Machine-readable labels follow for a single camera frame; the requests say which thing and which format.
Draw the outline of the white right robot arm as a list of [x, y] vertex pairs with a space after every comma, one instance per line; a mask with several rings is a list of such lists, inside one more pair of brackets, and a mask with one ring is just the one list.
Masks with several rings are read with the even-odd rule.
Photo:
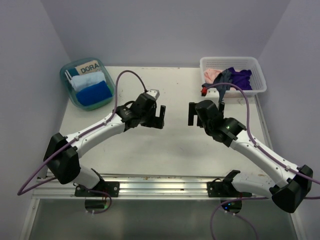
[[209, 197], [232, 198], [258, 195], [272, 199], [277, 207], [294, 213], [312, 187], [313, 170], [282, 158], [253, 136], [237, 119], [224, 117], [224, 103], [203, 100], [188, 105], [188, 125], [197, 125], [218, 143], [245, 156], [265, 176], [231, 170], [223, 179], [207, 182]]

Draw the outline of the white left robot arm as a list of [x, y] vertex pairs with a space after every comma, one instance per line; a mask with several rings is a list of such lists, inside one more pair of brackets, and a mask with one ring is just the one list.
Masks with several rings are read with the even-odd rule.
[[60, 184], [74, 183], [86, 188], [92, 196], [99, 196], [106, 190], [106, 183], [100, 174], [80, 165], [88, 151], [105, 140], [141, 125], [162, 129], [166, 107], [160, 107], [156, 116], [158, 90], [152, 89], [140, 94], [131, 106], [120, 105], [115, 112], [76, 133], [63, 136], [57, 133], [51, 137], [44, 162]]

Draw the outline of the dark grey towel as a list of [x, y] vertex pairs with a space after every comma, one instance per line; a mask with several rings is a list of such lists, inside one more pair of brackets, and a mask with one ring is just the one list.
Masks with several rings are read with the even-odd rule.
[[213, 84], [209, 84], [209, 83], [205, 83], [201, 85], [202, 90], [201, 90], [201, 94], [204, 96], [208, 89], [210, 88], [216, 88], [216, 90], [219, 93], [219, 99], [218, 102], [222, 102], [224, 95], [226, 93], [226, 91], [229, 91], [231, 88], [231, 84], [232, 80], [231, 80], [231, 73], [226, 69], [224, 71], [222, 71], [214, 80]]

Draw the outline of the purple towel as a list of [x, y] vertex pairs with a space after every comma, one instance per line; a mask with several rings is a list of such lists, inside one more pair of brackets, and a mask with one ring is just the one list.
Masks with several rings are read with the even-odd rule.
[[241, 88], [243, 91], [251, 91], [252, 86], [250, 83], [250, 78], [252, 76], [251, 70], [243, 69], [241, 71], [236, 71], [233, 67], [227, 69], [231, 75], [230, 79], [232, 80], [232, 84]]

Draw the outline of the pink towel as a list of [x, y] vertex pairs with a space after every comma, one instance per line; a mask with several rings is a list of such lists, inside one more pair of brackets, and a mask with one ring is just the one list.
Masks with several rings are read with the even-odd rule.
[[213, 84], [214, 80], [216, 77], [221, 73], [220, 70], [216, 70], [213, 68], [208, 68], [204, 71], [203, 76], [204, 76], [204, 81], [207, 84]]

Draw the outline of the white plastic basket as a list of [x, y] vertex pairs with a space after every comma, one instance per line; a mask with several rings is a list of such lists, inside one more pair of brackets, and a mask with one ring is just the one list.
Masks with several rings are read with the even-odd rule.
[[204, 84], [212, 83], [223, 71], [228, 72], [232, 83], [240, 87], [247, 97], [254, 97], [267, 90], [267, 83], [258, 60], [246, 56], [202, 57], [199, 62], [200, 76]]

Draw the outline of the beige DORA towel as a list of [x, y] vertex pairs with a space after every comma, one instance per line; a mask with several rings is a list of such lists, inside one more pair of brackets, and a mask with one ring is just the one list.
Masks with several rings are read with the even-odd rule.
[[97, 60], [91, 60], [75, 67], [79, 75], [94, 73], [100, 70], [100, 64]]

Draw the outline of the light blue rolled towel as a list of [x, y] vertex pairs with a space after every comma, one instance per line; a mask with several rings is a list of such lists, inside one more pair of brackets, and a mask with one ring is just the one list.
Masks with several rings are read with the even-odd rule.
[[102, 81], [106, 81], [105, 75], [103, 72], [97, 71], [73, 76], [71, 79], [71, 86], [76, 92], [80, 92], [81, 90], [96, 85]]

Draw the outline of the teal plastic bin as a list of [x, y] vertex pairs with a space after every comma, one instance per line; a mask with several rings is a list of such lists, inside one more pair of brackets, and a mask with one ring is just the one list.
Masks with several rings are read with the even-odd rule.
[[85, 111], [109, 104], [115, 93], [115, 83], [95, 57], [75, 60], [64, 65], [59, 72], [71, 102]]

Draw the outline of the teal white striped towel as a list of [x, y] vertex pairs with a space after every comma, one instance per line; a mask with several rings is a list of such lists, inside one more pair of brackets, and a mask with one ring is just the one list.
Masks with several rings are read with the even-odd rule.
[[65, 76], [66, 76], [66, 78], [67, 78], [67, 80], [68, 80], [69, 82], [71, 82], [72, 77], [79, 75], [77, 69], [74, 68], [74, 67], [73, 67], [73, 68], [66, 69], [65, 72], [64, 72], [64, 74], [65, 74]]

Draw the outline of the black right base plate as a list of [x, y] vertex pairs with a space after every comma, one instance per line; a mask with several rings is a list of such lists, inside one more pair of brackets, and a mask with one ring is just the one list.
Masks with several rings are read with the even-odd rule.
[[216, 178], [206, 183], [207, 194], [209, 198], [245, 198], [252, 197], [249, 192], [240, 192], [232, 185], [229, 178]]

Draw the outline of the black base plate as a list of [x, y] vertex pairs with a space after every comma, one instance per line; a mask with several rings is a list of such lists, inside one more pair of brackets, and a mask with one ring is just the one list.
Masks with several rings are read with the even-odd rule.
[[207, 194], [209, 198], [245, 198], [252, 197], [249, 192], [240, 192], [232, 185], [229, 178], [216, 178], [206, 183]]
[[118, 181], [105, 181], [98, 183], [93, 189], [86, 188], [83, 185], [79, 185], [75, 188], [74, 195], [76, 197], [106, 197], [108, 194], [110, 197], [118, 197], [120, 191], [120, 183]]

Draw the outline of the aluminium mounting rail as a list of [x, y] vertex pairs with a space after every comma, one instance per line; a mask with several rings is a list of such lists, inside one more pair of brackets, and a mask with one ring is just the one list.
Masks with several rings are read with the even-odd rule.
[[[116, 200], [223, 200], [227, 195], [219, 193], [212, 184], [223, 181], [221, 176], [165, 176], [165, 175], [103, 175], [110, 184], [107, 192]], [[269, 189], [275, 185], [265, 174], [238, 174], [233, 179], [237, 191], [246, 197], [271, 197]], [[86, 199], [102, 200], [95, 195], [76, 187], [65, 185], [57, 180], [37, 187], [33, 193], [37, 199]]]

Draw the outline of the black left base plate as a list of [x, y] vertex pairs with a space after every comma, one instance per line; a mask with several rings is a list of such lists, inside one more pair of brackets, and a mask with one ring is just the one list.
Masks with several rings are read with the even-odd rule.
[[76, 197], [106, 197], [108, 194], [110, 197], [118, 197], [120, 191], [120, 183], [118, 181], [105, 181], [98, 183], [93, 189], [86, 188], [83, 185], [79, 185], [75, 188], [74, 195]]

